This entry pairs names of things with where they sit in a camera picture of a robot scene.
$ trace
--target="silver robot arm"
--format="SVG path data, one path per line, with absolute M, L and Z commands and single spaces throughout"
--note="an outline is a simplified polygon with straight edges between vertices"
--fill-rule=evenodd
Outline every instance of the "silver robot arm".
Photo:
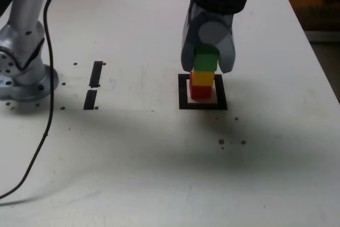
M 0 30 L 0 99 L 29 102 L 50 94 L 49 66 L 43 64 L 44 26 L 38 21 L 44 0 L 13 0 Z M 54 71 L 54 86 L 58 76 Z

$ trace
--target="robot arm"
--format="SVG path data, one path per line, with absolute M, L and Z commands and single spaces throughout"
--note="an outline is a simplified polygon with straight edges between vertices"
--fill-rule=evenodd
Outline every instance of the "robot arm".
M 26 102 L 50 94 L 49 67 L 41 60 L 45 30 L 38 21 L 43 1 L 13 0 L 0 30 L 0 99 Z
M 197 50 L 202 45 L 213 46 L 211 49 L 216 51 L 223 73 L 232 71 L 235 62 L 233 15 L 241 12 L 246 2 L 247 0 L 191 0 L 183 30 L 181 62 L 185 71 L 191 72 L 194 69 L 196 56 L 201 54 Z

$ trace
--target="green block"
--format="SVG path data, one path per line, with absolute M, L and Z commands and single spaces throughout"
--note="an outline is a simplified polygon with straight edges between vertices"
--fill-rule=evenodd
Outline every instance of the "green block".
M 194 70 L 213 71 L 217 70 L 219 51 L 210 45 L 200 45 L 195 51 Z

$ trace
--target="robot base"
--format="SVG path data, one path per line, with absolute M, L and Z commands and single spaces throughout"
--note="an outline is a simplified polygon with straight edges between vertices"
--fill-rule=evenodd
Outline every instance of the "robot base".
M 18 86 L 8 77 L 0 75 L 0 100 L 15 100 L 18 102 L 31 102 L 45 98 L 50 94 L 50 67 L 44 65 L 46 70 L 45 77 L 38 83 L 26 86 Z M 54 88 L 59 83 L 58 74 L 53 70 Z

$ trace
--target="black square marker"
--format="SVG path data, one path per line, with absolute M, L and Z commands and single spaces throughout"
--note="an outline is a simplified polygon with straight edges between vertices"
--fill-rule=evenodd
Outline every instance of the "black square marker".
M 221 74 L 215 75 L 215 87 L 217 104 L 213 103 L 188 103 L 188 91 L 186 81 L 190 80 L 190 74 L 178 74 L 178 97 L 182 110 L 228 110 L 225 98 L 223 79 Z

